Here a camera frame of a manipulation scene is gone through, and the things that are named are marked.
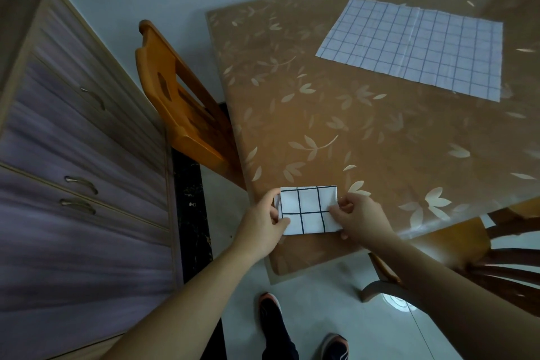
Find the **cabinet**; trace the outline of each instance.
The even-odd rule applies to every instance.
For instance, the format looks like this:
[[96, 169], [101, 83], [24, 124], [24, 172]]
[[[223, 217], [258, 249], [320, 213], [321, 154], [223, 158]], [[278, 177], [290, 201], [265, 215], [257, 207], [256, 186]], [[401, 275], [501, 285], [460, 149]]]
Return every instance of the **cabinet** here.
[[0, 357], [87, 353], [181, 283], [165, 128], [67, 0], [0, 8]]

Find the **black pants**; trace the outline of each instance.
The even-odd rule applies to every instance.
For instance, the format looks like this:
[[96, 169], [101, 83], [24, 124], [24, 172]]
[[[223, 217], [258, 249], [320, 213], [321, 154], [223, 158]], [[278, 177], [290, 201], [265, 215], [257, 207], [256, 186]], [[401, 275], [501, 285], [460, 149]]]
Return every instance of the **black pants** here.
[[290, 340], [266, 342], [262, 360], [298, 360], [298, 352]]

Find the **forearm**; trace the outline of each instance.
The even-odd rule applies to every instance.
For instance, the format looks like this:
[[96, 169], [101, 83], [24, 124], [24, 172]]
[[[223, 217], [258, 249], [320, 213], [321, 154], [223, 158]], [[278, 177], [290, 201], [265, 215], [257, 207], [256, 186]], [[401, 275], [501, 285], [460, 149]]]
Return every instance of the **forearm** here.
[[103, 359], [199, 359], [251, 264], [246, 256], [226, 250], [128, 331]]
[[395, 237], [377, 254], [465, 359], [536, 358], [539, 320]]

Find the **floor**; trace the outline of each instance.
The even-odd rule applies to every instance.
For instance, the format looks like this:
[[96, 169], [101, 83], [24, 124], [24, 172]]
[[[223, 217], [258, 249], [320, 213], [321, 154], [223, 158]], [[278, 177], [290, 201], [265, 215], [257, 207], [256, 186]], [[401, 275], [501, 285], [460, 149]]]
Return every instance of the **floor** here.
[[[248, 197], [231, 182], [201, 166], [202, 186], [213, 256], [231, 242], [248, 207]], [[487, 216], [485, 224], [491, 225]], [[494, 247], [536, 247], [540, 234], [509, 237]], [[414, 307], [395, 308], [377, 296], [361, 303], [358, 288], [377, 279], [365, 254], [351, 255], [276, 285], [270, 285], [263, 262], [241, 281], [222, 316], [227, 358], [260, 358], [265, 348], [255, 322], [255, 299], [264, 292], [276, 295], [285, 324], [301, 359], [318, 358], [320, 343], [329, 332], [345, 336], [351, 359], [460, 359], [428, 315]]]

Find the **grid-patterned cloth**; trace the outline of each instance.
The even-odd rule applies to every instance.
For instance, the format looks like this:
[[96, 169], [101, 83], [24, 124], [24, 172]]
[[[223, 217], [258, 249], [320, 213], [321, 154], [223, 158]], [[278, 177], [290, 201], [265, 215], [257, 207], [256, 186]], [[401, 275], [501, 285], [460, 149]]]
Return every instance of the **grid-patterned cloth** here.
[[341, 227], [328, 208], [338, 200], [337, 186], [287, 186], [274, 199], [279, 217], [290, 218], [284, 235], [336, 232]]
[[349, 0], [316, 56], [498, 102], [502, 40], [501, 22]]

